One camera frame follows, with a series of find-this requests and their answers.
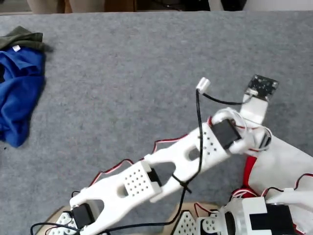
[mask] black wire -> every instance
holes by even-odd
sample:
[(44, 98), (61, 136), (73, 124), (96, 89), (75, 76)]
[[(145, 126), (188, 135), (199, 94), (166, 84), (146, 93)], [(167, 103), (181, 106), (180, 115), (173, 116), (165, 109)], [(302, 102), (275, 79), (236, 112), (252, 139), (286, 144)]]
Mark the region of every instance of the black wire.
[(202, 167), (202, 157), (203, 157), (203, 130), (202, 130), (202, 119), (201, 119), (201, 110), (200, 110), (200, 97), (199, 90), (196, 90), (196, 106), (197, 106), (197, 118), (198, 118), (198, 126), (200, 133), (200, 150), (199, 150), (199, 166), (197, 172), (186, 182), (186, 184), (190, 183), (196, 176), (201, 172)]
[(215, 102), (218, 102), (218, 103), (220, 103), (220, 104), (227, 104), (227, 105), (242, 105), (242, 104), (245, 104), (245, 102), (222, 101), (222, 100), (216, 99), (216, 98), (214, 98), (214, 97), (212, 97), (212, 96), (210, 96), (210, 95), (208, 95), (208, 94), (206, 94), (206, 93), (203, 93), (203, 95), (204, 95), (206, 98), (208, 98), (208, 99), (210, 99), (210, 100), (213, 100), (213, 101), (215, 101)]
[(57, 226), (57, 227), (63, 227), (63, 228), (66, 228), (66, 229), (71, 229), (71, 230), (74, 230), (76, 232), (80, 232), (79, 229), (76, 229), (76, 228), (73, 228), (73, 227), (70, 227), (70, 226), (67, 226), (67, 225), (64, 225), (64, 224), (57, 224), (57, 223), (50, 223), (50, 222), (42, 222), (42, 223), (36, 223), (36, 224), (33, 224), (31, 227), (30, 227), (30, 235), (34, 235), (34, 228), (39, 226), (39, 225), (53, 225), (53, 226)]
[(72, 192), (72, 194), (71, 194), (71, 197), (73, 197), (74, 196), (74, 193), (80, 193), (80, 191), (76, 191), (76, 190), (74, 190), (73, 192)]
[(147, 227), (147, 226), (166, 226), (166, 225), (170, 225), (172, 223), (174, 223), (176, 221), (176, 219), (178, 218), (180, 212), (181, 212), (181, 208), (182, 208), (182, 204), (184, 202), (184, 198), (185, 198), (185, 194), (187, 191), (187, 186), (188, 184), (201, 172), (201, 167), (202, 167), (202, 157), (203, 157), (203, 130), (202, 130), (202, 119), (201, 119), (201, 110), (200, 110), (200, 94), (199, 94), (199, 90), (196, 90), (196, 106), (197, 106), (197, 118), (198, 118), (198, 126), (199, 126), (199, 132), (200, 132), (200, 150), (199, 150), (199, 166), (198, 166), (198, 170), (197, 172), (184, 183), (184, 187), (181, 193), (181, 198), (180, 198), (180, 202), (179, 202), (179, 208), (177, 210), (176, 215), (174, 216), (174, 218), (171, 221), (168, 222), (160, 222), (160, 223), (140, 223), (140, 224), (130, 224), (130, 225), (124, 225), (124, 226), (119, 226), (119, 227), (115, 227), (115, 228), (111, 228), (111, 229), (106, 229), (100, 233), (98, 233), (99, 235), (102, 233), (109, 233), (112, 231), (117, 231), (117, 230), (122, 230), (122, 229), (129, 229), (129, 228), (138, 228), (138, 227)]
[(182, 194), (181, 194), (181, 198), (180, 198), (179, 208), (177, 210), (176, 215), (174, 216), (174, 218), (171, 221), (159, 222), (159, 223), (141, 223), (141, 224), (124, 225), (124, 226), (119, 226), (119, 227), (115, 227), (115, 228), (104, 230), (104, 231), (102, 231), (102, 232), (100, 232), (98, 234), (100, 235), (102, 233), (110, 233), (112, 231), (117, 231), (117, 230), (122, 230), (122, 229), (130, 229), (130, 228), (138, 228), (138, 227), (148, 227), (148, 226), (166, 226), (166, 225), (170, 225), (170, 224), (175, 222), (175, 220), (178, 218), (178, 216), (180, 214), (181, 207), (182, 207), (182, 204), (184, 202), (185, 194), (186, 194), (186, 188), (183, 188)]
[(271, 190), (271, 189), (274, 189), (276, 191), (279, 191), (279, 192), (284, 192), (283, 190), (279, 189), (279, 188), (275, 188), (275, 187), (269, 187), (266, 191), (266, 193), (263, 195), (263, 197), (265, 198), (266, 195), (268, 194), (268, 192)]
[(302, 179), (302, 177), (304, 177), (304, 176), (311, 176), (311, 175), (312, 175), (312, 174), (310, 174), (310, 173), (304, 173), (304, 174), (302, 174), (302, 175), (299, 177), (299, 179), (297, 179), (297, 181), (296, 181), (297, 185), (294, 187), (293, 190), (297, 190), (297, 189), (298, 189), (299, 184), (300, 184), (300, 180)]

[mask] blue fabric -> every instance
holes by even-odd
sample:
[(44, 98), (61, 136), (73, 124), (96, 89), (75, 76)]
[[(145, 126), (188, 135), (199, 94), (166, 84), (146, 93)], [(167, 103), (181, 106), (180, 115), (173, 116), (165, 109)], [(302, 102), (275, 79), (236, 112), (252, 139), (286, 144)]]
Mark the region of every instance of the blue fabric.
[(0, 140), (18, 147), (29, 131), (29, 119), (41, 93), (44, 54), (27, 47), (0, 51), (4, 82), (0, 83)]

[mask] circuit board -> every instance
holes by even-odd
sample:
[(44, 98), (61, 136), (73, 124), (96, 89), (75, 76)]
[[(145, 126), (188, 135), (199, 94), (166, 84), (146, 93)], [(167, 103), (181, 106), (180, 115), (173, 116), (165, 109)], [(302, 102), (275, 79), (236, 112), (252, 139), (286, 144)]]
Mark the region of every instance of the circuit board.
[(248, 84), (246, 90), (247, 94), (252, 94), (259, 99), (269, 101), (271, 96), (278, 88), (278, 81), (263, 77), (260, 75), (254, 75)]

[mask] gray felt mat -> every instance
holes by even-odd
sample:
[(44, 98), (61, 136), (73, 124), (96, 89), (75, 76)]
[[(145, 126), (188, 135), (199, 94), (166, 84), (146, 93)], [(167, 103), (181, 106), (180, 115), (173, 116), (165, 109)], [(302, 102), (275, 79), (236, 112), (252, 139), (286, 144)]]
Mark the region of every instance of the gray felt mat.
[[(0, 17), (0, 35), (22, 25), (43, 32), (54, 48), (28, 140), (18, 149), (0, 143), (0, 234), (29, 234), (98, 170), (138, 160), (154, 140), (196, 128), (202, 76), (213, 96), (235, 101), (255, 73), (279, 80), (265, 125), (313, 154), (312, 22), (313, 12)], [(203, 118), (224, 107), (201, 100)], [(199, 176), (186, 200), (226, 203), (241, 185), (244, 162), (234, 156)], [(139, 206), (119, 225), (166, 219), (179, 194)]]

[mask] wire connector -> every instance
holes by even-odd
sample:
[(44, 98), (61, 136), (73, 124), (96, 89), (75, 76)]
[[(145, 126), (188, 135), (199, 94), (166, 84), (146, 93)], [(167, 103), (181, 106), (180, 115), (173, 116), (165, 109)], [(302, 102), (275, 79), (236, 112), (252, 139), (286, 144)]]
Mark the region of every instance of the wire connector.
[(197, 85), (197, 90), (199, 91), (200, 94), (203, 94), (206, 92), (207, 88), (210, 86), (210, 80), (203, 77), (201, 78), (200, 82)]

